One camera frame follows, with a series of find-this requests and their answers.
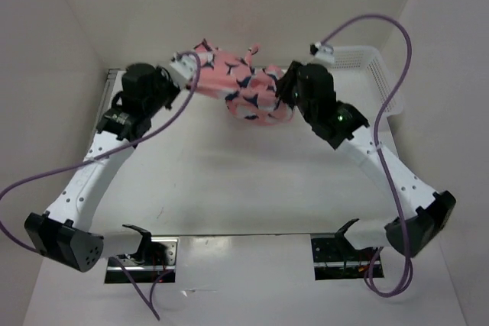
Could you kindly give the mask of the pink patterned shorts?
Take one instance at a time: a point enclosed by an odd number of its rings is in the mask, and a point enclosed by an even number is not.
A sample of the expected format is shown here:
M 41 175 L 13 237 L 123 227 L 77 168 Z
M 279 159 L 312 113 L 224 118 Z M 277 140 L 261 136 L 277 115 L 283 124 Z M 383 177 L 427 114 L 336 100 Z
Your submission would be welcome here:
M 244 56 L 236 56 L 202 40 L 193 48 L 197 70 L 186 89 L 191 89 L 198 77 L 195 92 L 223 101 L 236 118 L 260 126 L 290 121 L 293 109 L 275 96 L 283 71 L 274 65 L 253 66 L 252 58 L 258 51 L 254 44 Z

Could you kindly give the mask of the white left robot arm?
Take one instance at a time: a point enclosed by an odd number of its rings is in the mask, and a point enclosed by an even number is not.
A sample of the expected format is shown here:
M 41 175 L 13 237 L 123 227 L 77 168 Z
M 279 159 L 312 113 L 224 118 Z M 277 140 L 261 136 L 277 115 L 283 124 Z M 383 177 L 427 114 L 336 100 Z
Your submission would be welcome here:
M 90 231 L 111 181 L 150 130 L 151 119 L 169 109 L 180 89 L 162 66 L 135 63 L 121 78 L 121 90 L 96 125 L 84 165 L 42 214 L 31 213 L 24 228 L 37 252 L 81 273 L 106 254 L 102 235 Z

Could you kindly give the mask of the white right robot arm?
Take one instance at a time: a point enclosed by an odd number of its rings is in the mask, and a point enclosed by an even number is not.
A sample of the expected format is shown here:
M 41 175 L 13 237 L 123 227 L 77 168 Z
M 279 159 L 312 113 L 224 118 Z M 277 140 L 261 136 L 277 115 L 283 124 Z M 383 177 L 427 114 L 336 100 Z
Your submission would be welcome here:
M 293 61 L 277 81 L 276 96 L 394 201 L 394 218 L 354 218 L 336 232 L 335 251 L 342 259 L 368 247 L 392 247 L 416 257 L 445 227 L 456 203 L 453 194 L 424 183 L 381 143 L 368 119 L 336 98 L 333 76 L 324 66 Z

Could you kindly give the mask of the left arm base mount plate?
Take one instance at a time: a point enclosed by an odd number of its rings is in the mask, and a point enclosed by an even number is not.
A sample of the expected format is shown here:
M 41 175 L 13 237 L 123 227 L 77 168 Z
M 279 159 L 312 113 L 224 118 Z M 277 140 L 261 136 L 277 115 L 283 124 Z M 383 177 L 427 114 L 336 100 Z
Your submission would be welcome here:
M 135 260 L 128 254 L 120 254 L 109 260 L 105 271 L 105 284 L 127 284 L 118 261 L 137 284 L 174 283 L 176 277 L 178 237 L 152 237 L 152 249 L 143 260 Z

